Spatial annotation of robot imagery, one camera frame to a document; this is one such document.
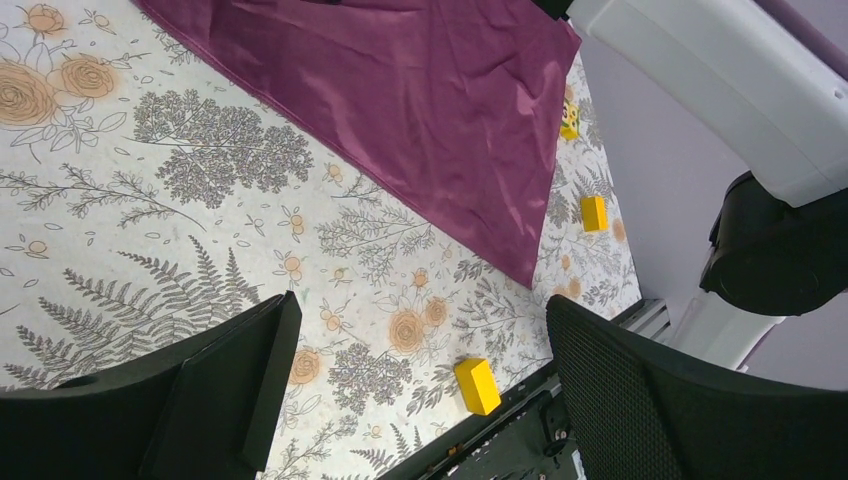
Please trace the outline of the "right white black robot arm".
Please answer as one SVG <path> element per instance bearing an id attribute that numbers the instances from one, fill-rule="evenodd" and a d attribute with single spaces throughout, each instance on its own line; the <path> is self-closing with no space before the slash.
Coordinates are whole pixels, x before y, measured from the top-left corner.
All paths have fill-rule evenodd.
<path id="1" fill-rule="evenodd" d="M 741 370 L 847 288 L 847 57 L 784 1 L 543 1 L 638 67 L 747 165 L 671 346 Z"/>

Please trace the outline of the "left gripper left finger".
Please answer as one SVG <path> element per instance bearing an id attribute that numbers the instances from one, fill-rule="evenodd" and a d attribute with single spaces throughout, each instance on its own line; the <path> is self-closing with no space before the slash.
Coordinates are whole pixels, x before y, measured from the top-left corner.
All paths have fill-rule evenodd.
<path id="1" fill-rule="evenodd" d="M 253 479 L 268 465 L 302 312 L 273 296 L 207 331 L 1 397 L 5 479 Z"/>

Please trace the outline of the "purple satin napkin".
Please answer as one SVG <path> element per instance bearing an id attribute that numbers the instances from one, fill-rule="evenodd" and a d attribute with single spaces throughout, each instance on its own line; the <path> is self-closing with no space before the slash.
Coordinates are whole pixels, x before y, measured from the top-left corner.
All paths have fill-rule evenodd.
<path id="1" fill-rule="evenodd" d="M 142 1 L 170 36 L 530 286 L 581 41 L 530 1 Z"/>

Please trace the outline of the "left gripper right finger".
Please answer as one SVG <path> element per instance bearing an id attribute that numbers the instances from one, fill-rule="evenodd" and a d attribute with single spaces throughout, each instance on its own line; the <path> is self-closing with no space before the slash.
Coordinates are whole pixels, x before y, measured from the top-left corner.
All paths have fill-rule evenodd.
<path id="1" fill-rule="evenodd" d="M 847 395 L 684 354 L 565 297 L 548 335 L 590 479 L 843 479 Z"/>

